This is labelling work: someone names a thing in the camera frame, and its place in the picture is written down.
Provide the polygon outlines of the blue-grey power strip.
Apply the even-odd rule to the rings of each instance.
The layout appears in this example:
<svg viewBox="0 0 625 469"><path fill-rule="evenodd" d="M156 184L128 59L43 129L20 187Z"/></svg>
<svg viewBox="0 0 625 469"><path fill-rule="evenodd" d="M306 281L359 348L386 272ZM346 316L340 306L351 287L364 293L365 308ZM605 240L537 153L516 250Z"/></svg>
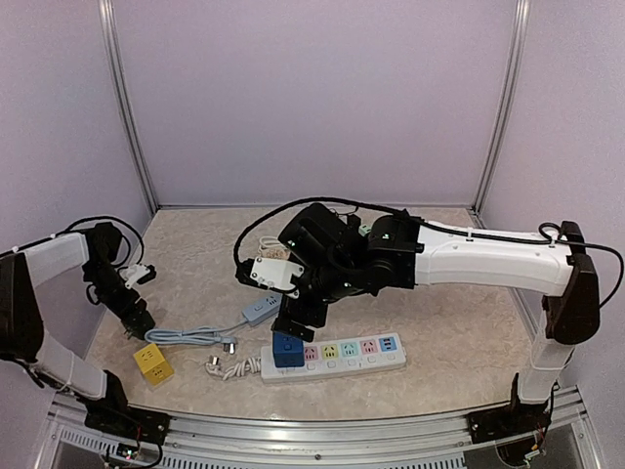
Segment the blue-grey power strip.
<svg viewBox="0 0 625 469"><path fill-rule="evenodd" d="M232 326L211 327L199 326L193 329L163 329L149 330L144 339L148 344L156 346L200 346L225 345L229 352L237 344L233 334L241 327L256 327L274 317L281 306L282 295L271 293L244 308L241 319Z"/></svg>

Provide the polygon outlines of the white power strip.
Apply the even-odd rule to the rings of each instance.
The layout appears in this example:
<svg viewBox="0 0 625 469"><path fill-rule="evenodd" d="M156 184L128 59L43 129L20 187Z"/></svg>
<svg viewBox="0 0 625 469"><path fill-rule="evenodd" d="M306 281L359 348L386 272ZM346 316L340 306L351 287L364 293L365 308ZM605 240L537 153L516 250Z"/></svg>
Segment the white power strip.
<svg viewBox="0 0 625 469"><path fill-rule="evenodd" d="M205 364L207 374L222 381L258 374L265 384L317 381L390 371L406 366L407 357L396 333L321 342L304 342L302 367L276 368L271 345L260 355L222 367L216 358Z"/></svg>

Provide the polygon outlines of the dark green cube socket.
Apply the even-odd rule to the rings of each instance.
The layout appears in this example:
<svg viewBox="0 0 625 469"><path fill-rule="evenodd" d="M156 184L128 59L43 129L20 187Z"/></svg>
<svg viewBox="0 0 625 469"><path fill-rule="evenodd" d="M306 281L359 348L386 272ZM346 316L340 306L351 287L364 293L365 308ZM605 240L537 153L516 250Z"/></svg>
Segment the dark green cube socket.
<svg viewBox="0 0 625 469"><path fill-rule="evenodd" d="M144 341L145 340L145 335L146 335L146 330L139 327L130 327L130 328L126 328L124 331L124 334L126 336L126 338L128 340L130 339L137 339L140 341Z"/></svg>

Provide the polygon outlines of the mint green plug adapter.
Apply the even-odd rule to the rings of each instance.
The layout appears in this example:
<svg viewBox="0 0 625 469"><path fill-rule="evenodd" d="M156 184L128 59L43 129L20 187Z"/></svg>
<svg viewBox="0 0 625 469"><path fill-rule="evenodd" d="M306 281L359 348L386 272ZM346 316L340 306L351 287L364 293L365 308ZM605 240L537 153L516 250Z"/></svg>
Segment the mint green plug adapter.
<svg viewBox="0 0 625 469"><path fill-rule="evenodd" d="M368 225L362 224L358 227L358 233L362 236L368 236L371 228Z"/></svg>

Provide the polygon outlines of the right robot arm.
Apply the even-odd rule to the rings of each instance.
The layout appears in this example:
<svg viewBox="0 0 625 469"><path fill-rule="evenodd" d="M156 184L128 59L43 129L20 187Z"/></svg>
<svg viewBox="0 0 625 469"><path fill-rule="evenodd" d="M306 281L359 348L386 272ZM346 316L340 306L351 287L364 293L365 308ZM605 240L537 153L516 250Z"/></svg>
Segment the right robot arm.
<svg viewBox="0 0 625 469"><path fill-rule="evenodd" d="M274 330L313 340L328 307L384 288L467 283L527 289L543 296L544 331L517 374L502 428L522 432L546 404L576 345L600 325L599 278L579 227L565 222L536 233L460 229L386 210L365 231L356 215L341 220L320 202L281 231L293 273Z"/></svg>

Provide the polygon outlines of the orange power strip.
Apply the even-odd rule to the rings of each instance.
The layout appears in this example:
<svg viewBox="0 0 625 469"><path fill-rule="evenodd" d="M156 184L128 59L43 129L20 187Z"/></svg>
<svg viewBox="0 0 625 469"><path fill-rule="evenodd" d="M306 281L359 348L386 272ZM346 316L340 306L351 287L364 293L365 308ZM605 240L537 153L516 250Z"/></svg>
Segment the orange power strip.
<svg viewBox="0 0 625 469"><path fill-rule="evenodd" d="M258 253L261 256L264 250L272 248L282 249L282 244L275 236L265 235L259 239Z"/></svg>

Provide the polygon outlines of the beige plug adapter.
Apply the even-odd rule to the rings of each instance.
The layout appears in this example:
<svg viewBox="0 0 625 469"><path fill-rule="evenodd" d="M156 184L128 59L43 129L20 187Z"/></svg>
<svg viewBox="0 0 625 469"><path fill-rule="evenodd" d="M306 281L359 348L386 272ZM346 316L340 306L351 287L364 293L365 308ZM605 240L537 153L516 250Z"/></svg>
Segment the beige plug adapter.
<svg viewBox="0 0 625 469"><path fill-rule="evenodd" d="M288 249L266 249L262 252L264 258L287 260L290 256Z"/></svg>

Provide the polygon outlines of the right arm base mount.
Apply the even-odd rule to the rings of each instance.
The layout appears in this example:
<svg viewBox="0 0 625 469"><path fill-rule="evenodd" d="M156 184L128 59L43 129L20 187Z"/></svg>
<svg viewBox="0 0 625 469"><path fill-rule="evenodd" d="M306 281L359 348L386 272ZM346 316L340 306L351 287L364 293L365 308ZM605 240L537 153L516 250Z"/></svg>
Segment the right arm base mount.
<svg viewBox="0 0 625 469"><path fill-rule="evenodd" d="M471 412L467 422L472 443L476 445L545 428L550 425L551 417L532 405L518 409L501 406Z"/></svg>

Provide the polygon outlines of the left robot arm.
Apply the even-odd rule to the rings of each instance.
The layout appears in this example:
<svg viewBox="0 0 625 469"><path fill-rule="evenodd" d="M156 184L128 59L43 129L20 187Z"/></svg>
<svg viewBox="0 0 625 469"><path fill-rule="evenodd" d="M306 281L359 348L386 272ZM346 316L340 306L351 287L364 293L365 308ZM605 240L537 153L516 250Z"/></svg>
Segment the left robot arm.
<svg viewBox="0 0 625 469"><path fill-rule="evenodd" d="M79 276L85 301L103 307L132 338L144 339L155 327L138 291L155 279L156 269L132 260L126 233L134 227L116 217L88 217L64 230L1 255L1 359L19 366L41 389L68 393L96 412L118 435L130 433L137 414L129 406L120 379L86 362L68 345L81 308Z"/></svg>

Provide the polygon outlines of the yellow cube socket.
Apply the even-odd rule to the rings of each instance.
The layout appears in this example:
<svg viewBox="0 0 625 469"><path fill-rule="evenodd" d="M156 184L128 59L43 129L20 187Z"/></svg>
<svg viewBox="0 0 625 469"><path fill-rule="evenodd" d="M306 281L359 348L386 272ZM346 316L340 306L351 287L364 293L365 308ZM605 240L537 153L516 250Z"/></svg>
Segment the yellow cube socket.
<svg viewBox="0 0 625 469"><path fill-rule="evenodd" d="M158 386L174 375L174 369L156 344L150 343L137 351L133 358L141 375L151 386Z"/></svg>

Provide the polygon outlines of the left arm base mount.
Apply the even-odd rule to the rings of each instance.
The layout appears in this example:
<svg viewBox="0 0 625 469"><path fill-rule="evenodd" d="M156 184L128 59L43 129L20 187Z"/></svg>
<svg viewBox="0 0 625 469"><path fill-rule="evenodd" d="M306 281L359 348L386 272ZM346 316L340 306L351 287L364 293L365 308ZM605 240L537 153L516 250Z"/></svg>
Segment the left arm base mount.
<svg viewBox="0 0 625 469"><path fill-rule="evenodd" d="M84 420L90 429L155 445L164 444L170 422L171 416L167 413L133 407L126 411L89 408Z"/></svg>

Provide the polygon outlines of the blue cube socket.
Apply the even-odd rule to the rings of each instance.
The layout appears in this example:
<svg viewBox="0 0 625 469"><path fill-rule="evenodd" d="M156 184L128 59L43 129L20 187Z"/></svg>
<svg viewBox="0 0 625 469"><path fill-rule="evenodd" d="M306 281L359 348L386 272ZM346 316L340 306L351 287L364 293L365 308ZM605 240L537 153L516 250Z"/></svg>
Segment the blue cube socket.
<svg viewBox="0 0 625 469"><path fill-rule="evenodd" d="M275 331L271 351L276 368L302 367L305 364L304 341L299 338Z"/></svg>

